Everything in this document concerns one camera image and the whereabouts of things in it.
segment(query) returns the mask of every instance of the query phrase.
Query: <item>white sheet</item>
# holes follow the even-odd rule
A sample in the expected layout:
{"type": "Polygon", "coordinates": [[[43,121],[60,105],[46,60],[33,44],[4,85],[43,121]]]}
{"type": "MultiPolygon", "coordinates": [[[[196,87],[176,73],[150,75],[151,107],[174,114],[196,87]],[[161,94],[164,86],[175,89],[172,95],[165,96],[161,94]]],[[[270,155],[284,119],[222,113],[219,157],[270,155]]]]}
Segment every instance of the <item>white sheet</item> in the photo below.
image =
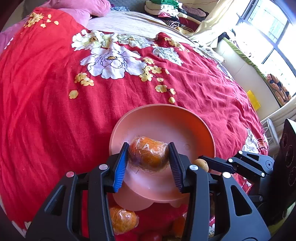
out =
{"type": "Polygon", "coordinates": [[[89,20],[86,27],[89,30],[136,34],[145,38],[155,38],[159,32],[163,32],[178,42],[192,44],[187,37],[164,22],[139,12],[110,11],[104,17],[89,20]]]}

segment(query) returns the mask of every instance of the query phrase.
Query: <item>window frame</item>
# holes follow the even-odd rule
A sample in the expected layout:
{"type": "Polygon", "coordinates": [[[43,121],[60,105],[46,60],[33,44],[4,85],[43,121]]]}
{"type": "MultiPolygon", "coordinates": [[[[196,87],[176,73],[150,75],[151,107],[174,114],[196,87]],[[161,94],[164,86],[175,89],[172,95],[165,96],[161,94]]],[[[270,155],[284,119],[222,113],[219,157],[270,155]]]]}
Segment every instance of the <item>window frame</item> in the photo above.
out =
{"type": "Polygon", "coordinates": [[[252,26],[253,28],[255,28],[256,30],[259,31],[259,33],[273,46],[272,50],[270,51],[270,53],[265,57],[265,59],[262,61],[262,64],[264,64],[267,59],[269,58],[269,56],[272,54],[272,52],[274,50],[276,50],[279,55],[283,58],[283,60],[286,62],[286,64],[288,65],[288,67],[291,69],[291,71],[293,72],[294,76],[296,77],[296,69],[295,67],[292,65],[292,63],[288,60],[288,58],[284,55],[284,53],[279,49],[279,43],[280,41],[282,40],[289,24],[290,21],[289,19],[287,18],[287,22],[286,22],[286,25],[281,33],[281,35],[279,36],[278,40],[276,42],[272,41],[265,33],[263,33],[261,30],[259,30],[258,28],[256,28],[252,23],[250,23],[248,21],[249,17],[251,16],[251,14],[253,13],[255,7],[257,6],[257,3],[259,2],[259,0],[251,0],[247,6],[247,8],[245,9],[244,13],[242,14],[242,16],[240,16],[238,13],[237,13],[237,16],[239,17],[239,20],[237,22],[236,25],[240,24],[240,23],[246,23],[250,26],[252,26]]]}

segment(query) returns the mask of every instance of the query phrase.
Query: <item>pink pillow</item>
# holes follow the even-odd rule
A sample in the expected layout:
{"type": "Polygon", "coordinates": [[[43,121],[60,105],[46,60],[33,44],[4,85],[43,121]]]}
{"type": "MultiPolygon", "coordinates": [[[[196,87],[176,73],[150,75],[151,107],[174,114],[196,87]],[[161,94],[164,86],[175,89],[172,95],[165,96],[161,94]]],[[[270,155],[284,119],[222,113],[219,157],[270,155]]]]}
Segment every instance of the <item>pink pillow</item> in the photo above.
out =
{"type": "Polygon", "coordinates": [[[41,7],[81,9],[89,12],[91,15],[103,17],[110,11],[111,5],[108,0],[49,0],[41,7]]]}
{"type": "Polygon", "coordinates": [[[59,10],[70,14],[77,23],[80,23],[85,28],[91,18],[90,13],[82,9],[60,8],[59,10]]]}

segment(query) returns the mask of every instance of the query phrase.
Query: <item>small round fruit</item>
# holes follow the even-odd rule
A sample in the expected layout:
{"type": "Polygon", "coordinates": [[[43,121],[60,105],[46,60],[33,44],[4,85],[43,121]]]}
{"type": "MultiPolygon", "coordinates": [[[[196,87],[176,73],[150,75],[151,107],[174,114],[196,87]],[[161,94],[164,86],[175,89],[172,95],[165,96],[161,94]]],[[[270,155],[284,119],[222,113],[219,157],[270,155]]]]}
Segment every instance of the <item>small round fruit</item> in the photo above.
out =
{"type": "Polygon", "coordinates": [[[161,241],[162,235],[156,231],[150,231],[140,236],[140,241],[161,241]]]}
{"type": "Polygon", "coordinates": [[[199,166],[200,168],[204,169],[206,172],[209,171],[209,166],[204,159],[196,159],[192,162],[192,164],[199,166]]]}
{"type": "Polygon", "coordinates": [[[115,234],[124,234],[138,225],[138,219],[133,211],[120,206],[110,208],[110,217],[115,234]]]}

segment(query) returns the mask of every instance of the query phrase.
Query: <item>bed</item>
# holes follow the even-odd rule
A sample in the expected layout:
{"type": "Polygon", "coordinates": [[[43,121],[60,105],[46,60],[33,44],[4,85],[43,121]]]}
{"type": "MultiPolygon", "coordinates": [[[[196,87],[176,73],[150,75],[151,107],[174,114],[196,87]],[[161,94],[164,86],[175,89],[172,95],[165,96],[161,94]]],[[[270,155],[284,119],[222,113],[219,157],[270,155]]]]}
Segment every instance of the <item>bed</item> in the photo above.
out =
{"type": "MultiPolygon", "coordinates": [[[[116,122],[142,105],[196,113],[221,158],[238,150],[266,155],[259,118],[220,62],[210,48],[139,12],[110,11],[83,27],[64,11],[34,9],[0,59],[0,196],[10,221],[25,235],[58,180],[104,163],[116,122]]],[[[247,180],[237,180],[250,190],[247,180]]],[[[117,241],[166,233],[186,209],[153,204],[117,241]]]]}

